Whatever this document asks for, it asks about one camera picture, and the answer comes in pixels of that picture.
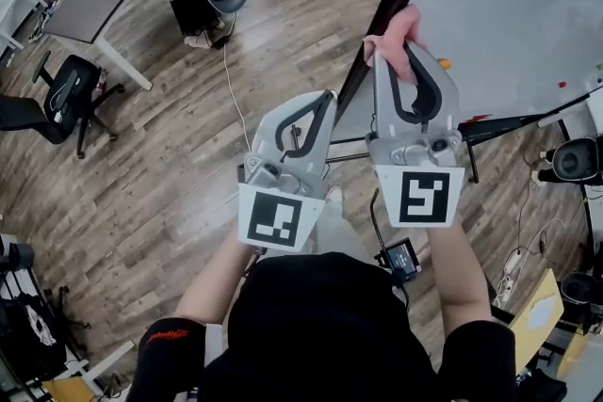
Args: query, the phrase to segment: black pants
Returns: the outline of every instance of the black pants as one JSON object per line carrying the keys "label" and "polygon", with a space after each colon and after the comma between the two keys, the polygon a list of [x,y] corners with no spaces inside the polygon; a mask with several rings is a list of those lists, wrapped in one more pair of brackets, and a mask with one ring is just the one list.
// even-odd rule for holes
{"label": "black pants", "polygon": [[207,0],[172,0],[171,9],[183,36],[199,36],[218,21],[218,13]]}
{"label": "black pants", "polygon": [[[549,163],[553,162],[553,154],[555,154],[557,150],[550,150],[546,152],[546,161]],[[571,183],[572,185],[586,185],[586,186],[602,186],[603,178],[601,177],[601,173],[598,173],[594,178],[590,178],[588,180],[580,180],[580,181],[565,181],[561,179],[553,169],[541,169],[538,171],[538,179],[540,181],[545,181],[547,183]]]}

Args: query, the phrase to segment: sneaker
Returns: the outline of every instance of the sneaker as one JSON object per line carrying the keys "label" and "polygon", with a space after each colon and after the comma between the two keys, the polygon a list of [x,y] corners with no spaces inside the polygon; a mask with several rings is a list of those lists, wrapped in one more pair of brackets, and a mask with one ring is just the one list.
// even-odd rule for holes
{"label": "sneaker", "polygon": [[532,171],[532,172],[531,172],[531,180],[532,180],[534,183],[536,183],[536,185],[537,185],[537,186],[543,187],[543,186],[545,186],[545,185],[546,185],[546,182],[545,182],[545,181],[540,181],[540,180],[538,179],[538,173],[539,173],[539,172],[540,172],[540,171],[538,171],[538,170],[534,170],[534,171]]}
{"label": "sneaker", "polygon": [[544,159],[545,161],[547,161],[547,163],[549,165],[553,164],[552,161],[549,161],[548,159],[546,159],[546,151],[540,151],[540,153],[538,155],[539,155],[540,159]]}
{"label": "sneaker", "polygon": [[343,191],[339,186],[333,186],[327,193],[325,199],[333,208],[336,208],[339,214],[343,217]]}
{"label": "sneaker", "polygon": [[214,46],[214,43],[207,37],[205,32],[202,32],[201,36],[185,37],[185,44],[189,47],[205,49],[205,51],[209,51]]}

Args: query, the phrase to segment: pink towel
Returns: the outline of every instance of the pink towel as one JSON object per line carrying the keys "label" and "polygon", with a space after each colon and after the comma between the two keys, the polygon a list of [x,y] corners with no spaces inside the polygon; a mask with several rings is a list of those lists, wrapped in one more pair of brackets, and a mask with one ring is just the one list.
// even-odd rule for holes
{"label": "pink towel", "polygon": [[416,6],[410,5],[392,17],[382,36],[366,36],[364,38],[365,62],[372,67],[373,53],[377,48],[385,60],[392,65],[401,82],[416,84],[415,73],[404,52],[404,40],[413,40],[427,49],[418,34],[420,20],[421,12]]}

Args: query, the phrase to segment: gray desk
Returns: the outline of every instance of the gray desk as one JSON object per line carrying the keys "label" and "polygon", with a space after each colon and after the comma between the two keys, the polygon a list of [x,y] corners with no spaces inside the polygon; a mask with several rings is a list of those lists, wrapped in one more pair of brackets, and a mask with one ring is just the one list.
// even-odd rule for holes
{"label": "gray desk", "polygon": [[58,40],[63,38],[94,44],[142,88],[149,90],[153,84],[104,37],[111,17],[122,2],[123,0],[63,0],[44,27],[44,32]]}

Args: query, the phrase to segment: black sleeve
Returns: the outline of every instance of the black sleeve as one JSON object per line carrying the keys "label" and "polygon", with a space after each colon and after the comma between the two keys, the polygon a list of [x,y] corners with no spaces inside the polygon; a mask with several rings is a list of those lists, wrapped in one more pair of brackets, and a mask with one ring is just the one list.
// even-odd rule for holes
{"label": "black sleeve", "polygon": [[438,377],[452,399],[515,401],[513,332],[495,322],[461,325],[444,343]]}
{"label": "black sleeve", "polygon": [[205,327],[185,318],[158,320],[143,335],[128,402],[173,402],[204,369]]}

